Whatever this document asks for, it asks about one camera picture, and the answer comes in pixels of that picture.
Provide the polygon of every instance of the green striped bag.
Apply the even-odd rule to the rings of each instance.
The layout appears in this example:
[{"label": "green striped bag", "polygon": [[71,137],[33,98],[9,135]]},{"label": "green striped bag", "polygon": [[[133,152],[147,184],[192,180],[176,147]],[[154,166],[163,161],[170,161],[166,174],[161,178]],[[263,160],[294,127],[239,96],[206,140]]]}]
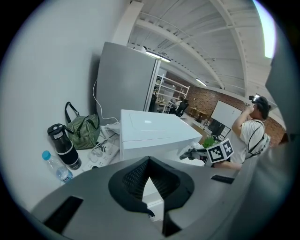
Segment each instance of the green striped bag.
[{"label": "green striped bag", "polygon": [[[71,121],[67,112],[68,105],[70,105],[77,115],[73,121]],[[75,149],[80,150],[95,147],[101,130],[98,115],[93,114],[87,117],[80,116],[79,112],[70,102],[67,102],[65,106],[65,115],[67,119],[67,127],[74,133],[69,133],[69,138]]]}]

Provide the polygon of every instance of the black thermos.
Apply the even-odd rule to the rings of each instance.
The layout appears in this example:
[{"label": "black thermos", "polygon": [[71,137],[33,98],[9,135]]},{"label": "black thermos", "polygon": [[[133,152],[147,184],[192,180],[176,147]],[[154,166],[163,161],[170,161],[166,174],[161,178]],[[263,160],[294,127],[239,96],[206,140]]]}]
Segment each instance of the black thermos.
[{"label": "black thermos", "polygon": [[76,170],[81,166],[81,160],[65,130],[73,134],[70,129],[60,123],[49,127],[47,132],[55,145],[56,153],[63,163],[72,170]]}]

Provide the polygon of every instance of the white cable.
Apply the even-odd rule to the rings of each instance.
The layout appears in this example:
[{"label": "white cable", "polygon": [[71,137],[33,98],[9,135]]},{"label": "white cable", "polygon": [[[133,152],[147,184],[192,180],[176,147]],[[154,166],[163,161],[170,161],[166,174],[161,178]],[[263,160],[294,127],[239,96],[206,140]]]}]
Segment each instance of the white cable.
[{"label": "white cable", "polygon": [[93,87],[93,97],[96,101],[96,103],[98,103],[98,105],[100,106],[100,110],[101,110],[101,117],[102,119],[106,120],[106,119],[115,119],[117,122],[119,122],[115,117],[111,117],[111,118],[104,118],[103,115],[102,115],[102,107],[101,107],[101,104],[97,101],[97,99],[95,98],[95,94],[94,94],[94,89],[95,89],[95,85],[96,85],[96,82],[97,82],[98,79],[96,79],[95,83],[94,83],[94,87]]}]

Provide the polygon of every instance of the power strip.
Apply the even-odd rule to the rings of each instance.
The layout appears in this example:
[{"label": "power strip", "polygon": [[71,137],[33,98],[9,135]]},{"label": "power strip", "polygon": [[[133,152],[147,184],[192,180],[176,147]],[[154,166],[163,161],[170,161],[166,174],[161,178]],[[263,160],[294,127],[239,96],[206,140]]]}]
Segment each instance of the power strip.
[{"label": "power strip", "polygon": [[104,167],[110,164],[114,156],[118,153],[119,147],[109,142],[105,144],[105,147],[106,147],[105,152],[102,152],[102,156],[98,157],[98,161],[96,162],[89,161],[87,165],[83,167],[82,170],[84,172],[91,170],[94,166]]}]

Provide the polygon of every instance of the water bottle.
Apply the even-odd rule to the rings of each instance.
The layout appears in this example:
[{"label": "water bottle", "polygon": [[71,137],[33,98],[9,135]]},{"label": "water bottle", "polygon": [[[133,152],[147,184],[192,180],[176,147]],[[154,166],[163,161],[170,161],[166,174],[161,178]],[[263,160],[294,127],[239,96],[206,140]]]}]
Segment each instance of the water bottle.
[{"label": "water bottle", "polygon": [[61,181],[69,182],[73,178],[73,174],[62,164],[62,162],[55,156],[51,155],[49,151],[44,151],[42,154],[43,160],[49,170]]}]

